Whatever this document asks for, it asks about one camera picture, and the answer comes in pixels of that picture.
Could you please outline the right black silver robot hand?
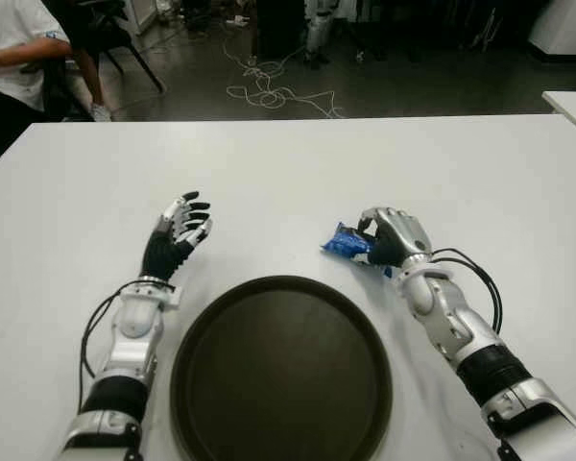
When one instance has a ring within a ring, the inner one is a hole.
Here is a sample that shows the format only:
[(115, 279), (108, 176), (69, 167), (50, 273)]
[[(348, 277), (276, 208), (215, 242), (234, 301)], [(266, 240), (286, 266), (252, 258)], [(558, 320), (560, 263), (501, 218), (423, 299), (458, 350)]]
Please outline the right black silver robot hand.
[(432, 246), (420, 221), (404, 210), (377, 206), (362, 212), (359, 232), (372, 223), (376, 230), (367, 254), (370, 265), (402, 267), (407, 261), (430, 261)]

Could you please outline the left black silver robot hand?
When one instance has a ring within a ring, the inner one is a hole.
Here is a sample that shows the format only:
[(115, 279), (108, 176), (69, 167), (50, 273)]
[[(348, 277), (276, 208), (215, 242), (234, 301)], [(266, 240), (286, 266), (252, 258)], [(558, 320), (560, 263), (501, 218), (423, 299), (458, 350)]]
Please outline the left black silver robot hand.
[(142, 256), (139, 276), (168, 282), (179, 267), (208, 238), (212, 229), (210, 203), (200, 192), (178, 196), (159, 216)]

